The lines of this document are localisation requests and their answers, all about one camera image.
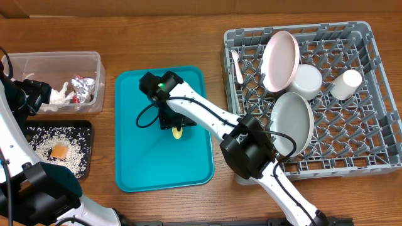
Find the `yellow plastic fork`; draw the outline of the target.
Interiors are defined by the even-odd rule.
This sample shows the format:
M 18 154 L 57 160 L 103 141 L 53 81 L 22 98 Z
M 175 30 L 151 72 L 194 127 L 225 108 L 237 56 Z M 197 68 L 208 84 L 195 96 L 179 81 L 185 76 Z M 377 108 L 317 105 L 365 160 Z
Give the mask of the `yellow plastic fork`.
M 173 137 L 174 137 L 175 139 L 180 139 L 180 138 L 182 137 L 182 134 L 183 134 L 183 129 L 182 129 L 182 128 L 173 127 L 173 128 L 172 128 L 172 134 L 173 134 Z

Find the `white napkin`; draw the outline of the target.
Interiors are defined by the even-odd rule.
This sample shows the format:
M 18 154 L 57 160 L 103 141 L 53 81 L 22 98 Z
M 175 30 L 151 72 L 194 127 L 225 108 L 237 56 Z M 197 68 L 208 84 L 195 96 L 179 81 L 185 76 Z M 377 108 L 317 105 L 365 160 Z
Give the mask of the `white napkin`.
M 40 110 L 47 112 L 56 112 L 60 109 L 60 104 L 68 104 L 74 97 L 75 92 L 72 91 L 68 95 L 66 94 L 68 88 L 68 82 L 63 84 L 63 87 L 60 91 L 52 89 L 50 95 L 50 103 L 49 104 L 42 104 Z

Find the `small red wrapper piece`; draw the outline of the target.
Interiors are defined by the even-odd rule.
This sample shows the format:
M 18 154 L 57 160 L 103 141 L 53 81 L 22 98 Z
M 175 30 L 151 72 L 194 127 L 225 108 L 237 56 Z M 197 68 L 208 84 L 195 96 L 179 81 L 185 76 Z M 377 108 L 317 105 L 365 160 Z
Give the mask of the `small red wrapper piece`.
M 78 104 L 80 103 L 80 100 L 76 95 L 73 96 L 72 100 L 73 100 L 73 103 L 78 103 Z

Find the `silver red wrapper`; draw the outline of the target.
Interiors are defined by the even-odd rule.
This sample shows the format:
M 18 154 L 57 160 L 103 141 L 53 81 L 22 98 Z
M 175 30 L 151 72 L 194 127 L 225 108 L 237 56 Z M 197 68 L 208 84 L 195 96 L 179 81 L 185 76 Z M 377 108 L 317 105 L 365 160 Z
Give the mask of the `silver red wrapper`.
M 92 78 L 81 77 L 76 75 L 71 79 L 75 95 L 79 98 L 80 103 L 88 102 L 94 91 L 95 80 Z

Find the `orange food cube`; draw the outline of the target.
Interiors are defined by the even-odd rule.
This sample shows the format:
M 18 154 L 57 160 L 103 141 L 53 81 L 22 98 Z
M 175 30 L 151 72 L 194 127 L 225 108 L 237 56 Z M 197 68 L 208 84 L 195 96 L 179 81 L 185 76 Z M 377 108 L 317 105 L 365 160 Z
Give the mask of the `orange food cube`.
M 68 153 L 68 147 L 61 145 L 61 144 L 56 144 L 53 147 L 53 150 L 51 151 L 50 156 L 52 158 L 57 158 L 57 159 L 65 159 Z

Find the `grey round plate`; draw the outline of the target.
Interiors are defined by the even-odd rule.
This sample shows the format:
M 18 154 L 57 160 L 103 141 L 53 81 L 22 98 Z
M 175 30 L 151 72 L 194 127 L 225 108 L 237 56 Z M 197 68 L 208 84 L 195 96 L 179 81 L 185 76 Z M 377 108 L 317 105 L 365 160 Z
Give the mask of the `grey round plate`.
M 294 92 L 283 94 L 271 112 L 270 131 L 288 135 L 296 142 L 295 157 L 310 144 L 313 135 L 314 117 L 310 104 Z

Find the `large white plate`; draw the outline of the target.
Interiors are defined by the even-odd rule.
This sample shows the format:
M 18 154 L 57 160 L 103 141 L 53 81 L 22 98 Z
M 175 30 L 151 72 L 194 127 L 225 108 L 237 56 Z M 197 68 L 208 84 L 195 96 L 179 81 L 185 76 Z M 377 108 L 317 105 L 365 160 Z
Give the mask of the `large white plate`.
M 279 92 L 293 81 L 299 65 L 300 51 L 293 35 L 279 31 L 268 41 L 264 50 L 261 73 L 269 92 Z

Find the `small grey bowl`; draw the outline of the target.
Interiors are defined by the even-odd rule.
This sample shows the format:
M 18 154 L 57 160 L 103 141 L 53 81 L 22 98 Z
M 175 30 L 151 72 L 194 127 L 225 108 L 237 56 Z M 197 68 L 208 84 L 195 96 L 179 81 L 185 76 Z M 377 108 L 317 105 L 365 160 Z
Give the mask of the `small grey bowl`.
M 322 74 L 320 71 L 312 65 L 300 64 L 293 81 L 285 90 L 297 93 L 306 100 L 312 100 L 318 95 L 321 85 Z

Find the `white upturned cup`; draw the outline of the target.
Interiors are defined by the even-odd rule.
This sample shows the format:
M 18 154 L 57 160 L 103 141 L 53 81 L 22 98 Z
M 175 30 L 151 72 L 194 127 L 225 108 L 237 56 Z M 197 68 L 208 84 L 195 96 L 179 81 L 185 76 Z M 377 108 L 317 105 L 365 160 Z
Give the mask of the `white upturned cup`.
M 362 83 L 362 75 L 356 70 L 346 70 L 339 75 L 333 82 L 330 93 L 339 100 L 346 100 L 353 95 Z

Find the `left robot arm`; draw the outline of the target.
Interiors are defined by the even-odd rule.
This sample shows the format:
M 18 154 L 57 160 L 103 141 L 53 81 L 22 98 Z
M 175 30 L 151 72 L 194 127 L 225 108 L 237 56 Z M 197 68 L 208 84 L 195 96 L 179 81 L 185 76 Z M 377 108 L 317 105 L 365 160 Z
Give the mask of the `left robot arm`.
M 35 80 L 14 80 L 1 73 L 1 215 L 23 225 L 131 225 L 123 214 L 86 197 L 66 167 L 44 163 L 23 129 L 29 116 L 50 101 L 51 87 Z

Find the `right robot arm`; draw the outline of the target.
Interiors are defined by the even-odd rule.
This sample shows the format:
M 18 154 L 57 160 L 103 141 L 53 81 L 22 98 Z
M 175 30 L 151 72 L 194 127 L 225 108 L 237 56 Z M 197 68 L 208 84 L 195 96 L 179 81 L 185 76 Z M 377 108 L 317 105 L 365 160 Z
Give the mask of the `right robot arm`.
M 227 112 L 194 91 L 177 74 L 167 71 L 162 76 L 145 73 L 139 89 L 158 108 L 156 120 L 162 129 L 202 126 L 220 142 L 227 165 L 235 174 L 259 184 L 279 205 L 292 225 L 328 225 L 329 220 L 315 205 L 308 202 L 286 177 L 275 158 L 271 136 L 279 136 L 297 145 L 281 132 L 263 129 L 252 115 L 240 117 Z

